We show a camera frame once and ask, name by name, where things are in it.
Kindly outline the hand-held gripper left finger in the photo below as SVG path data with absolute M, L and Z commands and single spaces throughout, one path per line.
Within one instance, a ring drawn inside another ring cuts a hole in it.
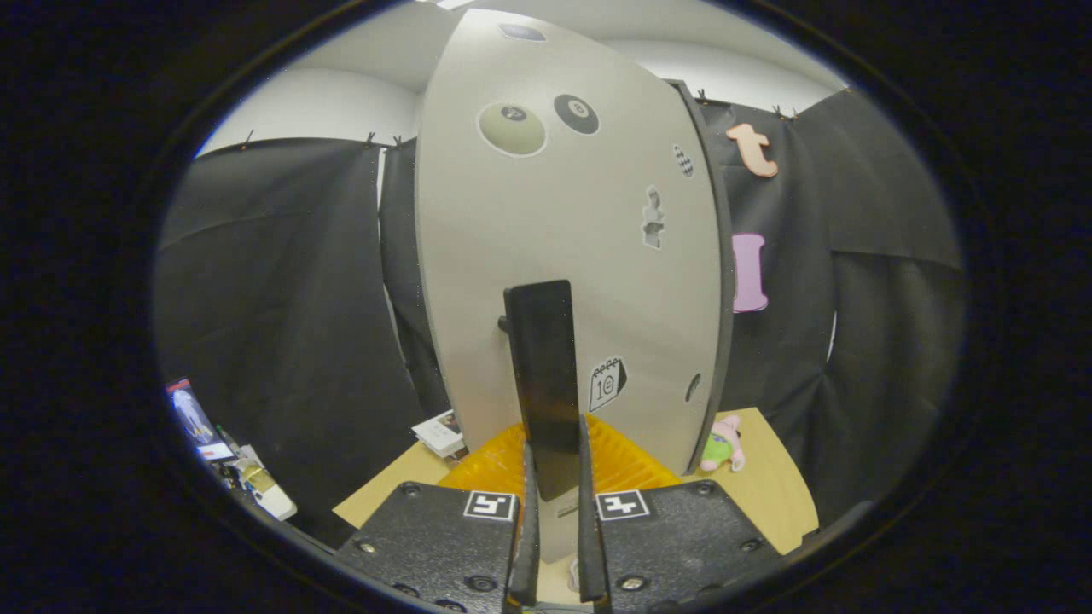
M 538 603 L 536 479 L 520 424 L 455 467 L 414 442 L 335 512 L 356 528 L 336 559 L 371 582 L 467 613 Z

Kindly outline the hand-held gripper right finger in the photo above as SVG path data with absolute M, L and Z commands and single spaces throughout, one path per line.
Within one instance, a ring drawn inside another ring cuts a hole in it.
M 695 613 L 780 568 L 780 553 L 717 482 L 596 492 L 589 420 L 578 457 L 578 594 L 596 613 Z

